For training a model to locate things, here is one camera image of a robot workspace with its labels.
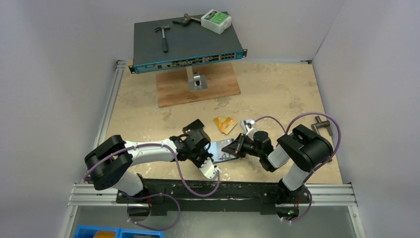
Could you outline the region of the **blue leather card holder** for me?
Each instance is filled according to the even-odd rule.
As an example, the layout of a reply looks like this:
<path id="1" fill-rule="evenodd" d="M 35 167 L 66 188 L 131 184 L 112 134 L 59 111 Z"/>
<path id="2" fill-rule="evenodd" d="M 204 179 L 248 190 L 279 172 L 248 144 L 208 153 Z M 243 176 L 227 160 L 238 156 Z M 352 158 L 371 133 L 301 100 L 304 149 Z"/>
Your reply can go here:
<path id="1" fill-rule="evenodd" d="M 229 153 L 223 152 L 222 148 L 232 143 L 234 139 L 224 139 L 220 141 L 212 141 L 210 144 L 210 148 L 208 149 L 208 152 L 213 154 L 212 161 L 214 164 L 231 161 L 238 159 L 237 156 L 231 155 Z"/>

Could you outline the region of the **black credit card stack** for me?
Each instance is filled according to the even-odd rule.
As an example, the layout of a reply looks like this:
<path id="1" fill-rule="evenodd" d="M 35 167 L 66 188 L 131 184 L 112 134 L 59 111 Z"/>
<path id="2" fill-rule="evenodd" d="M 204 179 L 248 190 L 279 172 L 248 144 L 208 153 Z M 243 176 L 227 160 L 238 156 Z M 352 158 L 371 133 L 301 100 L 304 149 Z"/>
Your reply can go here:
<path id="1" fill-rule="evenodd" d="M 201 130 L 205 127 L 205 125 L 201 122 L 200 119 L 196 119 L 194 120 L 192 123 L 188 124 L 187 126 L 185 126 L 182 131 L 184 134 L 192 134 L 197 130 Z"/>

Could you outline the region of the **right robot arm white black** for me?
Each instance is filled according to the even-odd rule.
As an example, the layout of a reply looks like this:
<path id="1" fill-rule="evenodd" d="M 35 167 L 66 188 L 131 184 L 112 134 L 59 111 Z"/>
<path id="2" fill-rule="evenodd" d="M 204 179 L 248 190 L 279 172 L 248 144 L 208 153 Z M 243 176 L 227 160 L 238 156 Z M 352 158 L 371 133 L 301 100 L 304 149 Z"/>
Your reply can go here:
<path id="1" fill-rule="evenodd" d="M 253 137 L 241 133 L 233 142 L 222 148 L 222 152 L 244 158 L 251 155 L 259 158 L 262 167 L 269 172 L 281 168 L 289 160 L 293 161 L 288 173 L 279 181 L 278 195 L 285 202 L 298 194 L 298 189 L 315 166 L 333 155 L 333 148 L 324 137 L 300 124 L 277 139 L 278 146 L 272 145 L 266 131 L 256 131 Z"/>

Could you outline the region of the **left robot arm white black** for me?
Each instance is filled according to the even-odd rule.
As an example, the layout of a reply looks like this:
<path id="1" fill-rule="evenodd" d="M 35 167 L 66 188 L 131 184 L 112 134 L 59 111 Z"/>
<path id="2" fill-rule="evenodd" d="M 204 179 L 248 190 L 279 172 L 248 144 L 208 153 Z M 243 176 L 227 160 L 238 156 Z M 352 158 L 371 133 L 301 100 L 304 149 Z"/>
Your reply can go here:
<path id="1" fill-rule="evenodd" d="M 141 175 L 129 172 L 134 165 L 152 162 L 191 161 L 209 180 L 219 177 L 208 146 L 210 137 L 203 129 L 184 130 L 181 135 L 156 142 L 132 142 L 114 135 L 84 158 L 87 173 L 96 190 L 115 188 L 141 203 L 149 195 Z"/>

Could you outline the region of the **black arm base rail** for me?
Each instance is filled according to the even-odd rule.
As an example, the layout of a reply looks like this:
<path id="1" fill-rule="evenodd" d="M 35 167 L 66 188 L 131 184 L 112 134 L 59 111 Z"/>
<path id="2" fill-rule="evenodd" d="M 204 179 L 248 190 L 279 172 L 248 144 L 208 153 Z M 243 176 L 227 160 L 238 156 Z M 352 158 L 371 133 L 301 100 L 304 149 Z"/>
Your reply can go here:
<path id="1" fill-rule="evenodd" d="M 305 187 L 286 191 L 275 182 L 215 182 L 189 180 L 191 193 L 180 180 L 146 179 L 149 189 L 146 197 L 130 198 L 118 191 L 116 202 L 149 205 L 151 215 L 165 216 L 169 211 L 191 212 L 258 212 L 261 215 L 278 215 L 280 218 L 296 218 L 300 208 L 309 205 L 310 193 Z"/>

